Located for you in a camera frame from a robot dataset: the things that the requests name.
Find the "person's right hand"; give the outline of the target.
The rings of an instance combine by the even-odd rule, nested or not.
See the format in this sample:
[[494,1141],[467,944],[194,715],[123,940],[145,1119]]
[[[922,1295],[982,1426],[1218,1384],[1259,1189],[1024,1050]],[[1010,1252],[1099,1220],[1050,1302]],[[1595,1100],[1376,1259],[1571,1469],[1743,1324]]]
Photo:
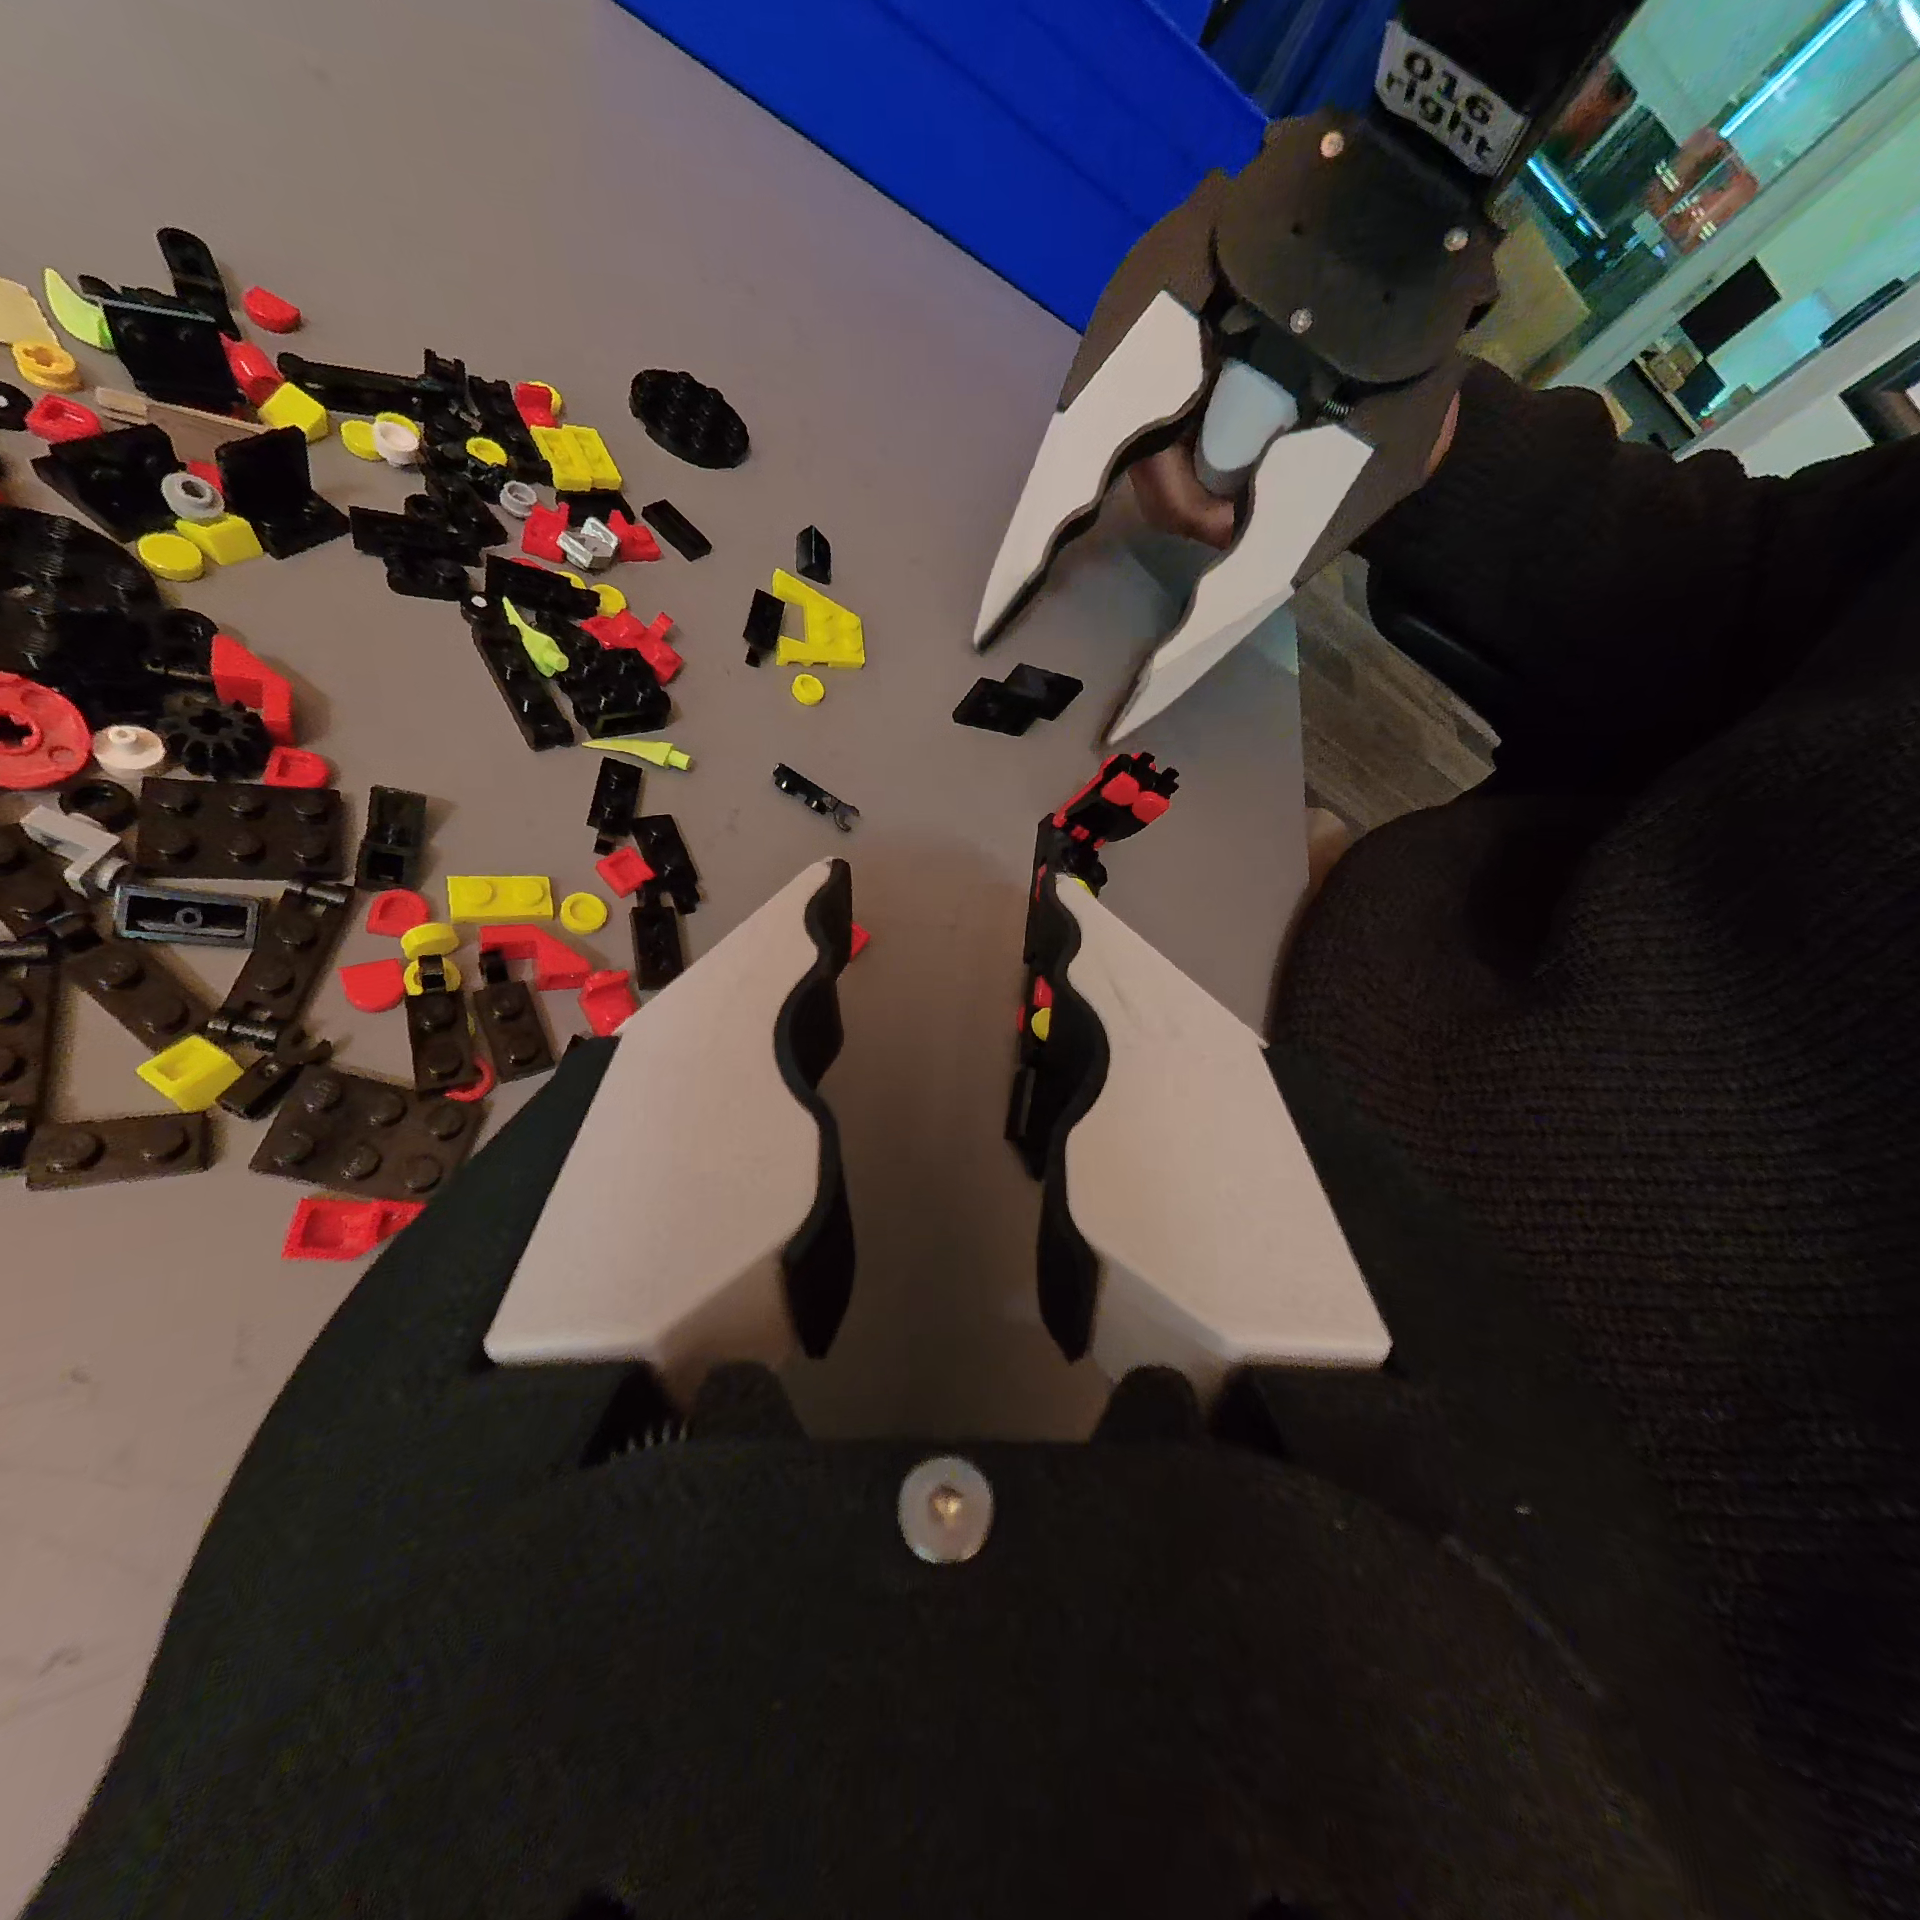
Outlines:
[[1241,535],[1243,503],[1254,469],[1222,474],[1202,460],[1200,423],[1189,423],[1126,471],[1145,524],[1216,554],[1229,554]]

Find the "yellow wedge lego plate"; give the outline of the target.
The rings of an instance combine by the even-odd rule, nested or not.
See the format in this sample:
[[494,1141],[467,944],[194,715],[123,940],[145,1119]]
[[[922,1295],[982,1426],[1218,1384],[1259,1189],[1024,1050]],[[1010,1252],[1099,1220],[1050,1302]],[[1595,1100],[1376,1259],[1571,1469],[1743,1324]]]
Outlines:
[[770,595],[803,615],[803,636],[778,637],[776,660],[779,664],[864,667],[867,642],[859,615],[832,602],[816,582],[782,566],[774,574]]

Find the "blue storage bin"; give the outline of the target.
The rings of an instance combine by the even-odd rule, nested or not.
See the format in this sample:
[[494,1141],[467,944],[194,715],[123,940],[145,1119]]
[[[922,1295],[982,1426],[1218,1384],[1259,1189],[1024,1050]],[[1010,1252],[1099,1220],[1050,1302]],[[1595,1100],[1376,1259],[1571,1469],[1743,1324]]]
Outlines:
[[1072,328],[1145,228],[1241,168],[1266,125],[1198,43],[1206,5],[627,11]]

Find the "dark round lego plate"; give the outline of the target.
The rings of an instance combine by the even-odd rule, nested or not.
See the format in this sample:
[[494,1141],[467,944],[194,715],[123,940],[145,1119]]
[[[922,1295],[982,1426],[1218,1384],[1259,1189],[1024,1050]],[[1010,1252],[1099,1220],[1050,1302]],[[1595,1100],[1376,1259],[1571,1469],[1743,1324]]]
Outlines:
[[733,471],[753,454],[743,415],[693,372],[645,368],[632,376],[630,405],[647,439],[689,467]]

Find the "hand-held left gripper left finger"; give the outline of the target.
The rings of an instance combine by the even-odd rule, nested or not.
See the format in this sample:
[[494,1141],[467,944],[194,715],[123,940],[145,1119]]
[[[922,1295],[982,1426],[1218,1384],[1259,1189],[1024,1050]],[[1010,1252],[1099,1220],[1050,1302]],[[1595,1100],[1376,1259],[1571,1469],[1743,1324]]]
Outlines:
[[616,1032],[486,1356],[640,1363],[680,1399],[723,1363],[830,1354],[857,1252],[824,1079],[854,872],[822,859]]

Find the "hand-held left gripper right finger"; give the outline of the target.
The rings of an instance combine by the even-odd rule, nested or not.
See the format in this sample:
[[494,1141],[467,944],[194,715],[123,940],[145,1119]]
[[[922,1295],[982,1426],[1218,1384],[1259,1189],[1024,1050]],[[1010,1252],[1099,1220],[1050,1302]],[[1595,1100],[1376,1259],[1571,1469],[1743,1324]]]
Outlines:
[[1392,1338],[1254,1027],[1077,879],[1046,877],[1037,979],[1040,1322],[1104,1378],[1382,1368]]

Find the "long black red yellow lego assembly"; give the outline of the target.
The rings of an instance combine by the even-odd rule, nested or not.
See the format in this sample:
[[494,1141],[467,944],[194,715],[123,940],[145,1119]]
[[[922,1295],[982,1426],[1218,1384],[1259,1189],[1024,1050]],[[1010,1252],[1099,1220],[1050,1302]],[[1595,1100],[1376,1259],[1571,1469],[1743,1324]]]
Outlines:
[[1024,911],[1018,1066],[1005,1130],[1037,1181],[1046,1173],[1050,1141],[1069,1101],[1066,1070],[1072,1066],[1071,1050],[1054,1046],[1050,1037],[1057,942],[1047,918],[1047,887],[1054,879],[1077,879],[1098,896],[1110,882],[1104,847],[1162,819],[1177,788],[1177,770],[1162,768],[1152,752],[1115,752],[1066,805],[1040,819]]

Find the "black angled lego piece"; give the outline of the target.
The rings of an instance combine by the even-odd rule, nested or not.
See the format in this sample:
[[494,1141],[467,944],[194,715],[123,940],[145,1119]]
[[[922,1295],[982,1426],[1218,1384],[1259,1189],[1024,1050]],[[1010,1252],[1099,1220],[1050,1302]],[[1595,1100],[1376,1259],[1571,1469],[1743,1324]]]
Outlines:
[[965,728],[1024,736],[1032,727],[1061,718],[1085,688],[1077,677],[1018,662],[1005,678],[977,678],[951,709],[951,719]]

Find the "person's right forearm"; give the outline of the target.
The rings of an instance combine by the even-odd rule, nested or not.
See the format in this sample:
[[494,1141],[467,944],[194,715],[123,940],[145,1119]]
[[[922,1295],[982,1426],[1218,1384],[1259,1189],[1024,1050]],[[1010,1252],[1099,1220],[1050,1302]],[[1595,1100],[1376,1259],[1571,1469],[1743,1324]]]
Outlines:
[[1761,709],[1917,566],[1917,440],[1790,475],[1624,440],[1586,390],[1463,382],[1451,445],[1359,554],[1496,669],[1496,779],[1625,794]]

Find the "pile of lego pieces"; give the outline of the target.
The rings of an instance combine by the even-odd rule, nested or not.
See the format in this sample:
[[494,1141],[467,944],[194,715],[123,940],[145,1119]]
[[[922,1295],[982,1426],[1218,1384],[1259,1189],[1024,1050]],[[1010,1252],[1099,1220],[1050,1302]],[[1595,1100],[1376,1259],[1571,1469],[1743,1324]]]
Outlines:
[[[666,550],[599,430],[539,376],[423,350],[403,372],[267,351],[304,311],[234,290],[194,231],[167,285],[5,285],[5,430],[65,512],[5,503],[5,1179],[97,1194],[203,1173],[223,1118],[307,1196],[285,1252],[409,1224],[490,1095],[555,1062],[544,996],[617,1032],[689,963],[705,899],[642,768],[677,620],[621,574]],[[434,803],[353,800],[293,677],[179,589],[337,542],[455,608],[529,752],[597,757],[597,892],[427,887]]]

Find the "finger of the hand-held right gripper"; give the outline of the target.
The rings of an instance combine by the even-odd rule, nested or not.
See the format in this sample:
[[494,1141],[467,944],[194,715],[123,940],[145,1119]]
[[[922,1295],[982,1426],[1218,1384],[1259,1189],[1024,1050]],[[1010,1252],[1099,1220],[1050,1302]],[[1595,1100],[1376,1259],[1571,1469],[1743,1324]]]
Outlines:
[[1272,440],[1250,479],[1235,544],[1197,578],[1174,630],[1141,662],[1099,733],[1104,748],[1137,736],[1175,707],[1293,598],[1317,539],[1374,452],[1339,423]]
[[1154,293],[1047,423],[982,595],[977,652],[995,647],[1064,546],[1098,517],[1123,469],[1154,436],[1177,434],[1208,383],[1200,318],[1170,290]]

